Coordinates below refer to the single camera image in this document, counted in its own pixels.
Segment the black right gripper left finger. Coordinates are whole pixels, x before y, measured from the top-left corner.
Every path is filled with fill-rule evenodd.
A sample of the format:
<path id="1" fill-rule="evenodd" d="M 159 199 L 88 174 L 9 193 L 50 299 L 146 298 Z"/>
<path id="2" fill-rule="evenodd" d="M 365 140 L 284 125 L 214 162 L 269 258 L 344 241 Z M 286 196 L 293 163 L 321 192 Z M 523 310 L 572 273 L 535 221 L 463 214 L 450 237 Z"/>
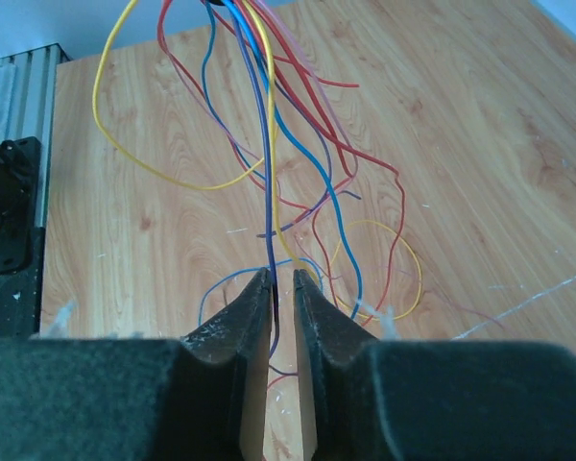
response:
<path id="1" fill-rule="evenodd" d="M 272 283 L 181 339 L 0 339 L 0 460 L 258 460 Z"/>

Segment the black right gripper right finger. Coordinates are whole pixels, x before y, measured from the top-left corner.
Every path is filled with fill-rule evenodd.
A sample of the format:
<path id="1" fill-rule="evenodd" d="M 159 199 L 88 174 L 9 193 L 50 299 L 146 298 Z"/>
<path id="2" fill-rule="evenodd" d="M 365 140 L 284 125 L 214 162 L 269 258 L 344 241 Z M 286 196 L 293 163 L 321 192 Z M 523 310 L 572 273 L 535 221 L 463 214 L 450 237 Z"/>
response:
<path id="1" fill-rule="evenodd" d="M 567 348 L 378 339 L 293 281 L 305 459 L 576 460 Z"/>

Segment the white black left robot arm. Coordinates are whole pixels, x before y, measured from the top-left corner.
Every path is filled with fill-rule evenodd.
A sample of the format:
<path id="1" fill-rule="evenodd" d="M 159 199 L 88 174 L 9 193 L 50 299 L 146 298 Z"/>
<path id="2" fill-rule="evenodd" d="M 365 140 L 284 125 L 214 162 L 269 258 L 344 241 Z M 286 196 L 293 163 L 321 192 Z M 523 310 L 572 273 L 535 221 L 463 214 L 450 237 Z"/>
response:
<path id="1" fill-rule="evenodd" d="M 0 275 L 32 261 L 40 154 L 34 137 L 0 143 Z"/>

